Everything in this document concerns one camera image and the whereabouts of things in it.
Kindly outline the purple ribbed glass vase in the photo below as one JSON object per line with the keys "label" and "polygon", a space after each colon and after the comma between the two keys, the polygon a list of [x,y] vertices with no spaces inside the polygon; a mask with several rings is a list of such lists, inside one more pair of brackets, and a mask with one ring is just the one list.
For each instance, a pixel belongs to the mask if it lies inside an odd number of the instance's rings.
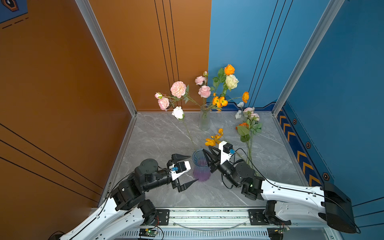
{"label": "purple ribbed glass vase", "polygon": [[195,179],[198,179],[199,182],[206,182],[210,178],[211,172],[203,150],[195,151],[192,160],[195,165],[193,170]]}

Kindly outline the clear ribbed glass vase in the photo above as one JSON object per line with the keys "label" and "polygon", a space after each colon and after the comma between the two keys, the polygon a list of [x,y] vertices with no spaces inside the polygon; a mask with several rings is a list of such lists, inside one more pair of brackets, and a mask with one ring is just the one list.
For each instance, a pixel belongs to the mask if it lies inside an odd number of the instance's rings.
{"label": "clear ribbed glass vase", "polygon": [[211,116],[208,105],[203,105],[200,110],[199,128],[202,131],[207,131],[211,127]]}

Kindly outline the orange gerbera flower stem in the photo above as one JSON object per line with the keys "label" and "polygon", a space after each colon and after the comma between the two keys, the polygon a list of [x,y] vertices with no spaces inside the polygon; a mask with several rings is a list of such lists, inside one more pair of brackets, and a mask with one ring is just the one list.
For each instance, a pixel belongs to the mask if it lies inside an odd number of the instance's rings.
{"label": "orange gerbera flower stem", "polygon": [[240,135],[241,142],[247,146],[247,164],[252,165],[252,132],[247,123],[242,123],[236,127],[238,134]]}

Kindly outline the orange poppy flower stem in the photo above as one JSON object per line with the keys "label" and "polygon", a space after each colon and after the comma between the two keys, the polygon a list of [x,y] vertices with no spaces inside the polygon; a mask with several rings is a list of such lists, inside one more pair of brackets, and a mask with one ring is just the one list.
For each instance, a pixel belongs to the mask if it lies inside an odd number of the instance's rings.
{"label": "orange poppy flower stem", "polygon": [[[235,104],[235,103],[234,104],[237,108],[242,109],[245,106],[245,104],[248,102],[249,99],[250,99],[249,92],[244,92],[242,97],[241,97],[241,101],[237,104]],[[209,111],[213,111],[213,110],[222,111],[223,109],[225,109],[227,107],[227,105],[230,103],[231,100],[232,99],[227,100],[226,97],[217,96],[216,93],[213,93],[213,99],[208,106],[208,110]]]}

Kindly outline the white rose flower stem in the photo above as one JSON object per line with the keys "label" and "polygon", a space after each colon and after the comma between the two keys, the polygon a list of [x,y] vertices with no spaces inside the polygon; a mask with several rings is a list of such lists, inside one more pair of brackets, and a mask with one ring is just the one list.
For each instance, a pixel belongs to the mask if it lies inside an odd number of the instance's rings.
{"label": "white rose flower stem", "polygon": [[173,109],[173,111],[172,111],[172,115],[173,115],[177,120],[179,120],[179,121],[181,121],[181,122],[183,123],[183,125],[184,125],[185,128],[186,128],[187,135],[188,135],[188,137],[189,137],[189,139],[190,139],[190,141],[191,141],[191,143],[192,143],[192,145],[193,145],[193,149],[194,149],[194,150],[197,150],[197,149],[198,149],[198,146],[197,146],[196,143],[194,142],[194,140],[193,140],[193,138],[192,138],[192,135],[191,135],[191,133],[190,133],[190,131],[189,131],[189,128],[188,128],[188,126],[187,126],[187,124],[186,124],[186,122],[185,122],[185,113],[184,113],[182,107],[175,107],[175,108]]}

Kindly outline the pink peony flower stem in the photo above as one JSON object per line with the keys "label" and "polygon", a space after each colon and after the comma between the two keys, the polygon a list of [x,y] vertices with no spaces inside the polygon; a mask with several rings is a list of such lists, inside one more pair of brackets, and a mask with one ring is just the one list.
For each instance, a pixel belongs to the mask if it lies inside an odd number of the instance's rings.
{"label": "pink peony flower stem", "polygon": [[201,98],[204,99],[205,110],[209,109],[207,99],[211,95],[211,88],[208,86],[208,76],[209,73],[207,71],[204,71],[202,76],[198,76],[195,78],[195,84],[200,87],[198,90],[198,94]]}

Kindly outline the small pink rose spray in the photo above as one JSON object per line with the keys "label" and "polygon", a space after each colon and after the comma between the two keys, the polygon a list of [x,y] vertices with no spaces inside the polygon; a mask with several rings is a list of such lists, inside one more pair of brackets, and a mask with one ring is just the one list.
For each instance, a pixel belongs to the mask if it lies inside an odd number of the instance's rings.
{"label": "small pink rose spray", "polygon": [[185,104],[192,102],[197,106],[201,106],[197,101],[195,101],[189,93],[189,85],[186,85],[182,81],[174,82],[170,88],[171,93],[165,95],[160,92],[155,93],[155,98],[158,101],[158,105],[162,111],[167,111],[169,108],[175,108],[177,103],[183,101]]}

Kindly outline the cream rose flower stem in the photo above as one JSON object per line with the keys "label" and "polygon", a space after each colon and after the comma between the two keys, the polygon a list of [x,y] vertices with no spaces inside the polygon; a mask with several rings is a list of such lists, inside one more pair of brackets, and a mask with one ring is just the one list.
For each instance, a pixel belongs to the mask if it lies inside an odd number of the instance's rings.
{"label": "cream rose flower stem", "polygon": [[235,88],[237,88],[238,83],[239,83],[239,80],[236,78],[235,75],[227,75],[223,83],[223,91],[220,97],[224,97],[227,94],[227,91],[232,91]]}

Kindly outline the yellow rose flower stem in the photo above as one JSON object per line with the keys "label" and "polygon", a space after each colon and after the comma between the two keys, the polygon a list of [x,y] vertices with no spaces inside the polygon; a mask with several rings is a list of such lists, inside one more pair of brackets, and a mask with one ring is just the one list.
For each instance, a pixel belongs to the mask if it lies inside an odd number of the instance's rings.
{"label": "yellow rose flower stem", "polygon": [[223,91],[223,83],[227,75],[235,75],[235,68],[232,65],[227,65],[224,68],[220,68],[217,76],[213,77],[213,86],[211,86],[212,99],[213,99],[213,93],[216,93],[217,96],[221,95]]}

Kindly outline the pink white bouquet spray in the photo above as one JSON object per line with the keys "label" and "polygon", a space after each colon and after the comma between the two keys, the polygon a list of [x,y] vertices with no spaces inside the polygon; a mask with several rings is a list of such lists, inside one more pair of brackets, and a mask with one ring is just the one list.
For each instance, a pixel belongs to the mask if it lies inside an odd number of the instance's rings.
{"label": "pink white bouquet spray", "polygon": [[247,144],[247,164],[253,168],[252,164],[252,146],[253,137],[262,132],[262,123],[260,122],[260,116],[255,112],[255,108],[246,108],[243,110],[244,117],[246,118],[245,127],[249,130],[249,134],[246,135]]}

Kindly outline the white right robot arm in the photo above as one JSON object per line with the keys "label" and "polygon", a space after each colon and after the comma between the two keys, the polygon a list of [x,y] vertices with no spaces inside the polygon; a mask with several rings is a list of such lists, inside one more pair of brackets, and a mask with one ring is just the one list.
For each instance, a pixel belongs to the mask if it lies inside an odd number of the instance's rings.
{"label": "white right robot arm", "polygon": [[332,183],[305,187],[278,183],[256,175],[244,160],[230,162],[233,150],[209,147],[203,150],[211,173],[219,171],[232,187],[241,188],[251,200],[267,201],[263,212],[270,225],[288,225],[291,220],[326,223],[343,233],[360,233],[351,199]]}

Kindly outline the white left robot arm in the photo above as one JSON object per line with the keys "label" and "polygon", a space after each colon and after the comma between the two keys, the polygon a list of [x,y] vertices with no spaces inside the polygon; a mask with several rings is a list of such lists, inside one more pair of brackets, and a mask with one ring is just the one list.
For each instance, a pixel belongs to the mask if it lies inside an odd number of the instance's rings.
{"label": "white left robot arm", "polygon": [[194,181],[180,184],[179,177],[191,170],[189,157],[173,154],[166,168],[154,159],[143,160],[133,172],[121,180],[102,205],[61,240],[114,240],[126,230],[157,223],[157,210],[146,199],[155,188],[172,185],[183,192]]}

